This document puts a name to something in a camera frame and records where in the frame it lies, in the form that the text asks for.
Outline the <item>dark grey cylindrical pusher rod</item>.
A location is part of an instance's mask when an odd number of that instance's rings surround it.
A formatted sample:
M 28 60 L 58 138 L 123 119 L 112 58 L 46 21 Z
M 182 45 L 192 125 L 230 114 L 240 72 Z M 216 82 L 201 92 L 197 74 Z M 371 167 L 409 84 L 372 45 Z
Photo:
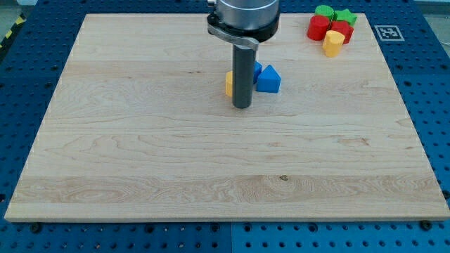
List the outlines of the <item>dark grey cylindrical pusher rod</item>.
M 236 108 L 248 108 L 252 102 L 255 51 L 251 48 L 233 45 L 233 88 L 232 103 Z

